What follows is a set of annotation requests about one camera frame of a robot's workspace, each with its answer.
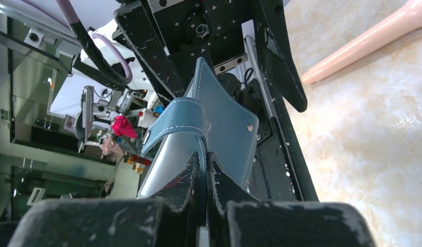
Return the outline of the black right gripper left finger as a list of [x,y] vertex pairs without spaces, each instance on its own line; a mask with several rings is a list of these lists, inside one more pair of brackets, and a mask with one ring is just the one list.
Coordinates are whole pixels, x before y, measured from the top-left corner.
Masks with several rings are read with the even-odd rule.
[[198,152],[193,152],[182,171],[145,200],[142,225],[198,225]]

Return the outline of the blue leather card holder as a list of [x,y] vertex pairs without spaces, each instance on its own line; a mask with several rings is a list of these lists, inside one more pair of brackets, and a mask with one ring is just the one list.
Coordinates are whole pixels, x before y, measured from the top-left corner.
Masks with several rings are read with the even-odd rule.
[[259,120],[237,103],[218,81],[204,58],[184,96],[172,100],[147,129],[142,154],[159,150],[137,197],[147,198],[184,168],[193,152],[213,152],[223,171],[247,189],[252,171]]

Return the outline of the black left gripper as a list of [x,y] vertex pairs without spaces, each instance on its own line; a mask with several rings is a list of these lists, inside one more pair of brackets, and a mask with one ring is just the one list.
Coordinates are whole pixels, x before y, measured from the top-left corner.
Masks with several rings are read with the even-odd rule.
[[240,64],[242,24],[253,21],[260,71],[298,112],[307,109],[282,1],[124,1],[114,19],[162,102],[184,95],[199,57],[217,74]]

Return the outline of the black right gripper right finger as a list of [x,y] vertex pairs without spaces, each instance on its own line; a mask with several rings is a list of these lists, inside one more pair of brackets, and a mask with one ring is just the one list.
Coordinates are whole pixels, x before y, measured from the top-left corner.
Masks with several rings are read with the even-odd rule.
[[224,216],[229,201],[238,204],[235,208],[236,221],[252,222],[255,214],[251,203],[258,200],[224,172],[213,152],[208,152],[207,175],[209,224],[217,225],[217,220]]

